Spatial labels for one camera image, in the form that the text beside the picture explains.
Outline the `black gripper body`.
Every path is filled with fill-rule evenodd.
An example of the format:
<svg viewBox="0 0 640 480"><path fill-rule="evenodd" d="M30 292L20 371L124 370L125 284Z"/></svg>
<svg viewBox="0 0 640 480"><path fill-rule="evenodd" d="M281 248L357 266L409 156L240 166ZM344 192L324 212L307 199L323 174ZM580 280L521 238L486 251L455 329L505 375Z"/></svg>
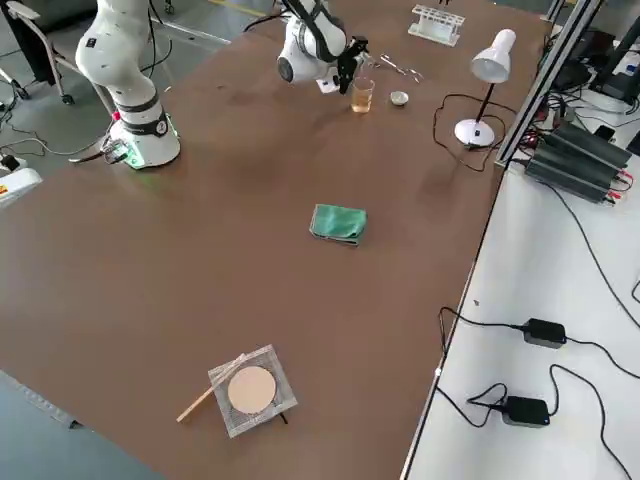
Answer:
<svg viewBox="0 0 640 480"><path fill-rule="evenodd" d="M345 95L351 85L356 70L358 69L358 61L356 59L339 59L337 63L337 73L339 81L339 93Z"/></svg>

